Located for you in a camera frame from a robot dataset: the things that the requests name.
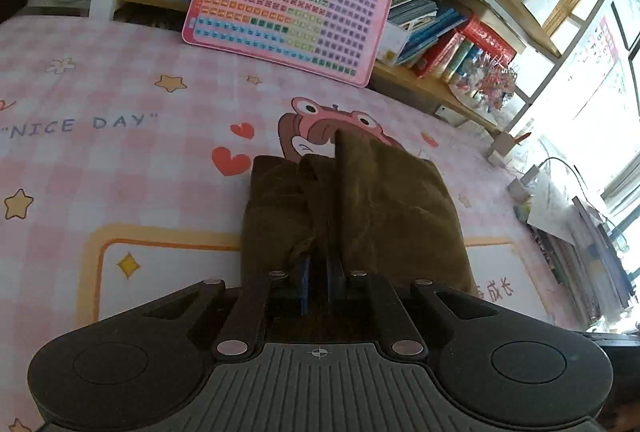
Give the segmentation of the brown corduroy garment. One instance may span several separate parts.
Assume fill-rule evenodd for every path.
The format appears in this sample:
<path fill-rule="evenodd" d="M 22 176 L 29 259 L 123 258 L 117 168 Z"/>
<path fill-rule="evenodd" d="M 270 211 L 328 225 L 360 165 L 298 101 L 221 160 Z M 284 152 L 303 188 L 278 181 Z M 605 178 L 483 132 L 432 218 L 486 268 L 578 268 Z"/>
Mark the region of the brown corduroy garment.
<path fill-rule="evenodd" d="M 241 234 L 244 286 L 272 271 L 319 321 L 366 311 L 353 271 L 404 288 L 431 279 L 472 295 L 476 284 L 454 201 L 438 169 L 402 148 L 335 134 L 335 155 L 255 158 Z"/>

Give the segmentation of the pink checkered tablecloth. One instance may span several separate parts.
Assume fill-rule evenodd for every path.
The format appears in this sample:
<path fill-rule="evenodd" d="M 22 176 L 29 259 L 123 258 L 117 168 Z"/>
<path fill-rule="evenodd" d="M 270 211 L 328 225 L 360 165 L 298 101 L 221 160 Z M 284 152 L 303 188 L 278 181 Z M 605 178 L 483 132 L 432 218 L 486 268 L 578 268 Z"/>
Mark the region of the pink checkered tablecloth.
<path fill-rule="evenodd" d="M 368 89 L 195 48 L 168 30 L 62 16 L 1 26 L 1 426 L 33 431 L 27 368 L 49 340 L 219 276 L 258 155 L 300 101 L 431 160 L 476 250 L 519 259 L 550 323 L 577 328 L 483 141 Z"/>

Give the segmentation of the red book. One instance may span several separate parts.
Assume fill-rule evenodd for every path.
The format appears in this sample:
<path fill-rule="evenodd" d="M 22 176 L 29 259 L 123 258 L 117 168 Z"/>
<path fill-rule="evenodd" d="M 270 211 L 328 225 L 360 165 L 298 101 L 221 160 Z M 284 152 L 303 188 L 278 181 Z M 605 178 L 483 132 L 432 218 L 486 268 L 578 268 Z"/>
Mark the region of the red book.
<path fill-rule="evenodd" d="M 472 16 L 425 50 L 411 66 L 418 77 L 432 76 L 449 80 L 454 75 L 464 75 L 460 67 L 475 62 L 484 55 L 492 62 L 510 64 L 518 50 L 489 24 Z"/>

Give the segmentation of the pink learning tablet toy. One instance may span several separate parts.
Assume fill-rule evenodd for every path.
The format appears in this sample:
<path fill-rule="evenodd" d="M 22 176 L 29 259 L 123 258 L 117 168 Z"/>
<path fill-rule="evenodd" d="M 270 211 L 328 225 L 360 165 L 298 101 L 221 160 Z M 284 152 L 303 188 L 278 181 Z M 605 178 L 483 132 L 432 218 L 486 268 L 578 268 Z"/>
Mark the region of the pink learning tablet toy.
<path fill-rule="evenodd" d="M 392 0 L 191 0 L 187 44 L 365 87 Z"/>

